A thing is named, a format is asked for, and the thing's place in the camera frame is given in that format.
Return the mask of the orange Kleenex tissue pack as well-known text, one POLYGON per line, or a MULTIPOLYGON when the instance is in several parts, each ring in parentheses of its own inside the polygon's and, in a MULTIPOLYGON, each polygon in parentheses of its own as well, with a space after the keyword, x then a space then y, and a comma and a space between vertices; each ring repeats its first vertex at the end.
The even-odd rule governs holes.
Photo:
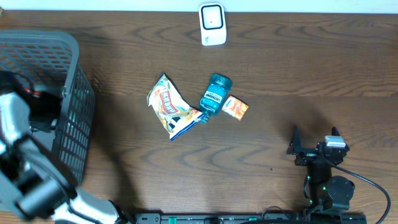
POLYGON ((231 95, 222 106, 222 111, 241 121, 248 108, 247 104, 231 95))

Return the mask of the blue mouthwash bottle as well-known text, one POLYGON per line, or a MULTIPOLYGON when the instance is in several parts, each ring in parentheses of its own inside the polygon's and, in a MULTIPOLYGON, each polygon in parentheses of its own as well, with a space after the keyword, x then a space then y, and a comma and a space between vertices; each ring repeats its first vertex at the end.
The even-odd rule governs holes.
POLYGON ((233 82, 230 78, 217 73, 212 74, 206 92, 199 103, 199 110, 204 114, 201 123, 206 124, 210 116, 216 116, 230 91, 233 82))

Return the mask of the yellow snack bag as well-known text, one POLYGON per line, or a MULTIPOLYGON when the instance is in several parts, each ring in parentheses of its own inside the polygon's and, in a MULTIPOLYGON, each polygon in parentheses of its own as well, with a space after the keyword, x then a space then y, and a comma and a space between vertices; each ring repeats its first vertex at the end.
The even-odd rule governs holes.
POLYGON ((191 107, 181 96, 171 79, 162 73, 147 96, 170 140, 181 136, 200 122, 205 114, 191 107))

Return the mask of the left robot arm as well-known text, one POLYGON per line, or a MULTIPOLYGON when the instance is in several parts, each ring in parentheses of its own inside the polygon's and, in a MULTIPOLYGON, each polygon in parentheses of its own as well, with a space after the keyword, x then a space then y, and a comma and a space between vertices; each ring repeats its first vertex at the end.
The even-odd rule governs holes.
POLYGON ((56 130, 63 98, 24 86, 18 73, 1 72, 1 203, 23 220, 52 218, 57 223, 135 223, 110 200, 79 188, 34 131, 56 130))

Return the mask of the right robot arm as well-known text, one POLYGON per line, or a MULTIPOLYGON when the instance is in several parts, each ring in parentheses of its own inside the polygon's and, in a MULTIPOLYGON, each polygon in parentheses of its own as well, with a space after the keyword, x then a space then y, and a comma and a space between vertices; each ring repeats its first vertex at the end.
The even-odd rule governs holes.
POLYGON ((332 168, 341 164, 349 146, 336 128, 314 148, 304 147, 299 129, 295 128, 287 154, 294 155, 296 166, 307 168, 304 195, 311 207, 323 213, 342 213, 349 210, 354 194, 354 183, 340 175, 333 175, 332 168))

